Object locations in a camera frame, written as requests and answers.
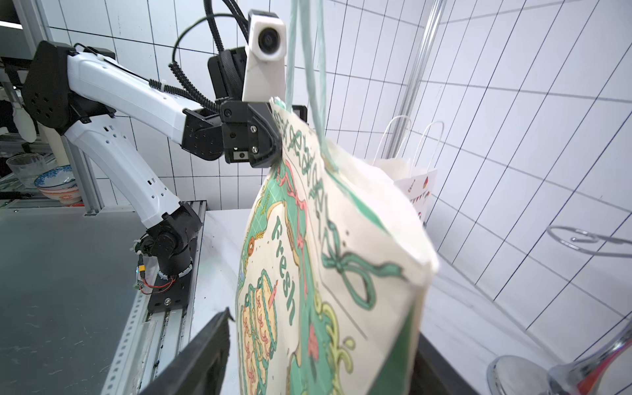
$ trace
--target glass cup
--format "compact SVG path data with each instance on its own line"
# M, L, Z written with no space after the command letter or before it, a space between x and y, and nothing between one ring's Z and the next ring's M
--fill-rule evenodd
M46 171L44 157L39 154L15 155L6 164L27 189L35 189L35 179Z

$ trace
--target green ribbon illustration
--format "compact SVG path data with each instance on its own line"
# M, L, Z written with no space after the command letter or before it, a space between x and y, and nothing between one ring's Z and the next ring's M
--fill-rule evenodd
M327 227L332 234L334 240L334 248L332 249L329 243L329 238L325 234L324 237L327 240L327 249L329 256L324 253L321 256L322 264L326 269L336 269L343 277L344 285L351 294L351 297L355 303L364 308L365 310L371 310L375 306L375 286L371 274L377 277L389 277L396 276L402 277L401 268L394 263L386 262L381 265L374 265L367 262L364 258L353 252L346 252L340 255L340 237L338 235L338 229L336 225L327 220ZM366 298L363 298L358 294L356 289L349 281L347 272L358 274L364 283Z

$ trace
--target white camera housing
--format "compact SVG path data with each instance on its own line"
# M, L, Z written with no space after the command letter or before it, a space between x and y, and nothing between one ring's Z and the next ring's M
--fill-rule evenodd
M285 55L288 51L285 23L274 14L250 13L248 45L246 46L246 76L242 101L267 102L271 97L285 100ZM278 34L279 45L272 53L259 46L259 35L266 28Z
M265 53L259 47L259 35L266 28L271 28L279 35L279 46L271 54ZM285 58L288 51L285 24L280 18L264 15L252 15L250 17L250 31L248 33L248 46L252 54L265 62L280 61Z

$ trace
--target blue and white bowl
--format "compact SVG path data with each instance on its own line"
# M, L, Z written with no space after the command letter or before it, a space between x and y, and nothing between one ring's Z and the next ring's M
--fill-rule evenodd
M59 200L66 205L81 200L81 191L70 165L47 171L35 179L35 186L47 198Z
M40 190L63 190L77 186L72 167L65 165L56 167L35 179L35 186Z

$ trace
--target illustrated paper bag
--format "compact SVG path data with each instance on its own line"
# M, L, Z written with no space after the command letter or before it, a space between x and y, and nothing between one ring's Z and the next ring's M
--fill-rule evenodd
M283 140L250 212L236 294L242 394L404 394L438 262L376 167L270 102Z

